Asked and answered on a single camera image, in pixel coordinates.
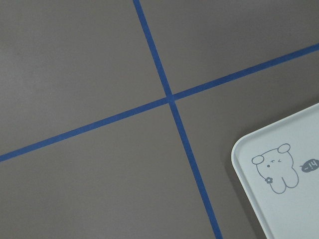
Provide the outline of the cream plastic tray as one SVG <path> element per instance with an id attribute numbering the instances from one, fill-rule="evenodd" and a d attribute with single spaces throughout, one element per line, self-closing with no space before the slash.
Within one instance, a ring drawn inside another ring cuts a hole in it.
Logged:
<path id="1" fill-rule="evenodd" d="M 241 137 L 231 161 L 267 238 L 318 238 L 318 105 Z"/>

